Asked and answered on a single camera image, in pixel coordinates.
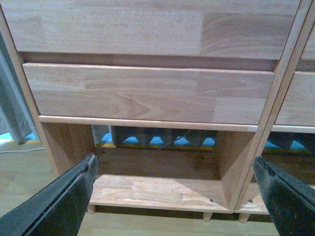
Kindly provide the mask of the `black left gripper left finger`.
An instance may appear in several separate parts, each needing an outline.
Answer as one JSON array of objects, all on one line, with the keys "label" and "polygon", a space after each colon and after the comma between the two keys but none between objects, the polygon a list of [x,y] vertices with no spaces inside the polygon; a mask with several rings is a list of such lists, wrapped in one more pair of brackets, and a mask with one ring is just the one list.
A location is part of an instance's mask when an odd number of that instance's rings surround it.
[{"label": "black left gripper left finger", "polygon": [[2,236],[76,236],[90,202],[97,156],[90,153],[0,218]]}]

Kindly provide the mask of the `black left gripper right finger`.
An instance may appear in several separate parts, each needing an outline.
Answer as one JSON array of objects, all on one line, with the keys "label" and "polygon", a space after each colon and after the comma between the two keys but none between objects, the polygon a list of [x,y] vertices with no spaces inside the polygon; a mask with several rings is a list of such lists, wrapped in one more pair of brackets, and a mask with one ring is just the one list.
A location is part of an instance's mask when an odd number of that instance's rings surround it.
[{"label": "black left gripper right finger", "polygon": [[281,236],[315,234],[315,190],[258,156],[253,170],[260,195]]}]

